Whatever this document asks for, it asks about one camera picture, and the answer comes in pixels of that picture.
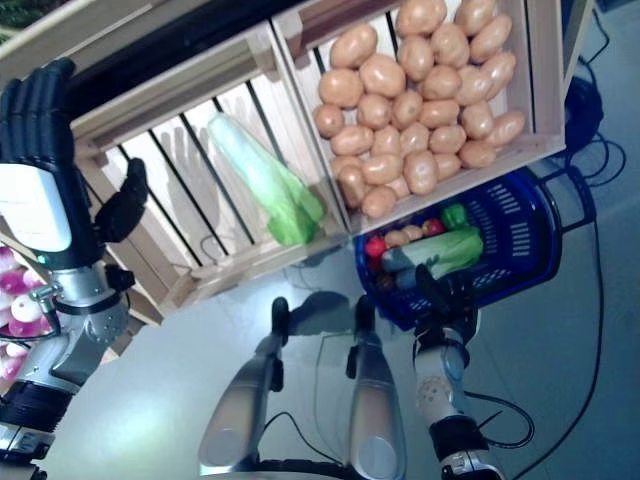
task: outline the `pile of potatoes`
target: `pile of potatoes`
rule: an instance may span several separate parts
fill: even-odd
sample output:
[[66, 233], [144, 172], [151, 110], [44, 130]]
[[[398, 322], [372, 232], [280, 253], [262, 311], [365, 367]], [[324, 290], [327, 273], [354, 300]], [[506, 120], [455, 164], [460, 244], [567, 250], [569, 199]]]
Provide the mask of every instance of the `pile of potatoes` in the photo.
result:
[[[512, 20], [495, 9], [496, 0], [462, 0], [454, 23], [444, 23], [444, 0], [406, 0], [395, 25], [397, 60], [376, 53], [368, 24], [335, 41], [313, 116], [336, 155], [331, 170], [349, 208], [385, 216], [462, 167], [491, 165], [522, 132], [521, 112], [496, 118], [488, 103], [516, 65], [502, 51]], [[357, 124], [345, 125], [343, 110], [351, 109]]]

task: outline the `blue basket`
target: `blue basket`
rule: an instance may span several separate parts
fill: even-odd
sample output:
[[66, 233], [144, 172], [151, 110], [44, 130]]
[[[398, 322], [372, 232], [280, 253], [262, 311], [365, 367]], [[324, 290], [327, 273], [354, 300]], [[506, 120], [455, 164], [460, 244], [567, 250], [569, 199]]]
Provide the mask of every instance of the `blue basket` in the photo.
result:
[[[546, 187], [550, 180], [564, 174], [572, 181], [584, 210], [582, 220], [566, 227]], [[479, 306], [553, 278], [560, 265], [562, 235], [595, 218], [593, 198], [577, 169], [560, 170], [540, 179], [524, 168], [357, 237], [356, 265], [362, 286], [380, 313], [403, 330], [416, 326], [429, 304], [417, 288], [378, 288], [376, 273], [367, 267], [364, 247], [373, 236], [440, 217], [442, 210], [453, 203], [466, 207], [469, 222], [480, 229], [484, 241], [480, 260], [468, 269]]]

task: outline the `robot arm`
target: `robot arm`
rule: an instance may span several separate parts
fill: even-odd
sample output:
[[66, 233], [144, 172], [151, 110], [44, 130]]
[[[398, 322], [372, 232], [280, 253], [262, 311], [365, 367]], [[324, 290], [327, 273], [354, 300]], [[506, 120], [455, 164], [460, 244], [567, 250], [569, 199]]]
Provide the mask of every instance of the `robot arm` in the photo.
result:
[[12, 80], [0, 99], [0, 214], [51, 272], [50, 285], [32, 298], [54, 327], [31, 349], [0, 404], [1, 478], [46, 478], [30, 462], [45, 457], [71, 398], [128, 322], [121, 293], [133, 274], [100, 259], [105, 241], [125, 238], [142, 216], [144, 165], [132, 161], [121, 191], [92, 223], [64, 113], [74, 68], [56, 60]]
[[416, 329], [417, 406], [429, 428], [443, 480], [505, 480], [470, 414], [462, 380], [469, 364], [465, 345], [475, 335], [473, 286], [463, 274], [437, 283], [424, 266], [416, 283], [432, 305]]

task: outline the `pink object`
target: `pink object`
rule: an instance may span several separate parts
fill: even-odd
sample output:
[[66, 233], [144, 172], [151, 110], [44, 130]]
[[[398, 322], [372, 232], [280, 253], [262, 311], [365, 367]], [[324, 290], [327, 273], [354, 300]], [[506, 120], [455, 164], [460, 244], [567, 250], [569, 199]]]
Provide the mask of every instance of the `pink object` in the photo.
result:
[[18, 268], [20, 264], [13, 256], [13, 250], [9, 247], [0, 247], [0, 273]]
[[11, 315], [11, 309], [5, 308], [4, 310], [0, 310], [0, 327], [4, 327], [5, 325], [9, 325], [11, 320], [15, 320], [13, 315]]
[[44, 283], [42, 283], [38, 278], [36, 272], [30, 269], [25, 270], [25, 272], [22, 274], [22, 281], [29, 290], [44, 285]]
[[40, 334], [40, 322], [24, 323], [14, 318], [9, 322], [9, 332], [14, 337], [35, 337]]
[[16, 379], [18, 371], [27, 357], [7, 358], [3, 362], [2, 378], [12, 382]]
[[3, 292], [0, 290], [0, 310], [4, 310], [5, 308], [11, 308], [11, 304], [15, 297], [13, 295], [8, 294], [7, 292]]
[[53, 330], [53, 328], [51, 328], [51, 325], [49, 324], [49, 320], [47, 320], [47, 317], [45, 317], [44, 315], [40, 317], [40, 321], [38, 323], [40, 324], [41, 335], [49, 333], [51, 330]]
[[24, 272], [24, 269], [18, 268], [0, 275], [0, 289], [11, 295], [22, 295], [23, 293], [27, 293], [29, 291], [29, 287], [24, 283]]
[[27, 353], [29, 353], [29, 349], [23, 347], [22, 345], [18, 345], [16, 343], [9, 343], [5, 350], [7, 355], [13, 358], [24, 357]]
[[30, 323], [40, 319], [42, 310], [38, 302], [31, 300], [29, 295], [22, 294], [18, 295], [11, 304], [11, 315], [21, 322]]

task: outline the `green vegetable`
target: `green vegetable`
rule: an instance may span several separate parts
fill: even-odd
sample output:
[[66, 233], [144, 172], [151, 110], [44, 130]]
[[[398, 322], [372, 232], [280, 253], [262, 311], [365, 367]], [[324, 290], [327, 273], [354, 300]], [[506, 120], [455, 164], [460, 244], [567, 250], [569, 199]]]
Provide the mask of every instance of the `green vegetable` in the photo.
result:
[[437, 280], [474, 265], [483, 249], [478, 229], [464, 227], [387, 250], [382, 255], [382, 267], [387, 272], [402, 272], [396, 276], [396, 284], [410, 288], [415, 286], [415, 268], [419, 264], [424, 263]]
[[440, 215], [440, 220], [442, 220], [447, 231], [469, 226], [467, 210], [461, 203], [454, 203], [445, 208]]
[[320, 200], [234, 118], [217, 114], [209, 122], [216, 148], [269, 214], [267, 228], [282, 245], [313, 240], [325, 215]]

